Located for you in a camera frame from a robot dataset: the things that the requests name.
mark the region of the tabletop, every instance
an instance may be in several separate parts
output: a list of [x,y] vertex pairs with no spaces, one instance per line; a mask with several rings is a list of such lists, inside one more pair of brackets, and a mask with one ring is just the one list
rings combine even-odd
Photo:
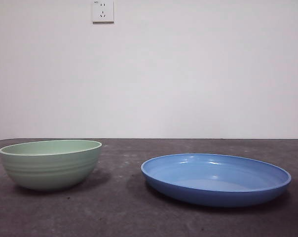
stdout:
[[[0,148],[47,139],[1,140]],[[67,190],[20,188],[0,161],[0,237],[298,237],[298,140],[89,139],[103,143],[94,171]],[[288,190],[268,203],[213,208],[151,188],[141,164],[153,157],[212,153],[262,160],[287,170]]]

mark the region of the bowl rim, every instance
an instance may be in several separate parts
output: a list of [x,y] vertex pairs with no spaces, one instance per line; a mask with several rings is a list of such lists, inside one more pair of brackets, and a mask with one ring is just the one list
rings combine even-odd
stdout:
[[[14,147],[14,146],[19,146],[22,144],[29,144],[29,143],[43,143],[43,142],[57,142],[57,141],[87,141],[87,142],[94,142],[97,143],[98,146],[89,148],[89,149],[83,149],[83,150],[78,150],[78,151],[73,151],[73,152],[62,152],[62,153],[51,153],[51,154],[16,154],[16,153],[8,153],[4,152],[3,150],[8,148],[8,147]],[[93,140],[82,140],[82,139],[60,139],[60,140],[46,140],[46,141],[35,141],[35,142],[22,142],[22,143],[17,143],[9,146],[5,146],[0,148],[0,153],[8,156],[18,156],[18,157],[34,157],[34,156],[53,156],[53,155],[63,155],[63,154],[74,154],[74,153],[79,153],[79,152],[86,152],[90,150],[97,149],[102,146],[101,142],[98,141],[93,141]]]
[[[157,178],[154,178],[152,175],[148,174],[148,172],[146,172],[146,170],[144,168],[144,166],[146,165],[146,163],[149,163],[152,160],[163,158],[163,157],[183,156],[183,155],[214,155],[214,156],[223,156],[223,157],[234,157],[234,158],[248,159],[248,160],[252,160],[252,161],[256,161],[256,162],[260,162],[260,163],[264,163],[264,164],[267,164],[267,165],[274,166],[274,167],[280,169],[281,171],[283,171],[285,174],[287,174],[288,179],[285,182],[283,182],[283,183],[281,183],[279,185],[274,185],[274,186],[271,186],[271,187],[261,188],[261,189],[229,190],[229,191],[226,191],[226,190],[216,190],[216,189],[198,189],[198,188],[193,188],[193,187],[189,187],[189,186],[185,186],[185,185],[177,185],[177,184],[174,184],[174,183],[171,183],[171,182],[165,182],[165,181],[159,180]],[[142,171],[142,173],[145,176],[148,176],[151,179],[154,179],[154,180],[156,180],[158,182],[161,182],[161,183],[164,183],[164,184],[167,184],[167,185],[173,185],[173,186],[177,186],[177,187],[180,187],[180,188],[194,189],[194,190],[199,190],[199,191],[221,192],[221,193],[253,193],[253,192],[268,191],[268,190],[273,190],[273,189],[277,189],[277,188],[281,188],[283,186],[286,186],[286,185],[290,184],[290,182],[292,180],[292,177],[291,177],[291,175],[290,175],[289,172],[287,172],[286,170],[282,169],[281,167],[278,167],[278,166],[273,165],[271,163],[264,162],[264,161],[257,160],[257,159],[246,158],[246,157],[238,157],[238,156],[230,156],[230,155],[222,155],[222,154],[212,154],[212,153],[181,153],[181,154],[170,154],[170,155],[165,155],[165,156],[154,157],[154,158],[148,159],[148,160],[146,160],[145,162],[142,163],[142,165],[141,165],[141,171]]]

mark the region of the shallow blue dish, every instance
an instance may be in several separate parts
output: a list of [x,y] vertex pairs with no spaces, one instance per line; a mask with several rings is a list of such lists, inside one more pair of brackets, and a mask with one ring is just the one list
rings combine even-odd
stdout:
[[281,195],[290,174],[269,163],[215,154],[156,157],[141,166],[147,182],[177,200],[218,207],[250,206]]

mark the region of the dark gray floor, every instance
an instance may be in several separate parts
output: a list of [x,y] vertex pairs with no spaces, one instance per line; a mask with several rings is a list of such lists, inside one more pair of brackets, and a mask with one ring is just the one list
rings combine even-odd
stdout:
[[[0,141],[0,147],[39,139]],[[298,140],[96,139],[94,172],[56,193],[14,185],[0,163],[0,237],[298,237]],[[216,153],[270,162],[292,175],[277,199],[247,208],[182,203],[150,188],[145,160],[177,153]]]

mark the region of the tableware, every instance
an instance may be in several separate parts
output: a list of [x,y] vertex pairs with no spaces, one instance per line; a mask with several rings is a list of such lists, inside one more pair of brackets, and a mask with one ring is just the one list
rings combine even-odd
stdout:
[[8,176],[18,185],[52,191],[83,181],[94,169],[102,144],[88,140],[20,143],[0,149]]
[[281,195],[290,174],[269,163],[216,154],[177,154],[147,160],[147,182],[177,200],[218,207],[260,204]]

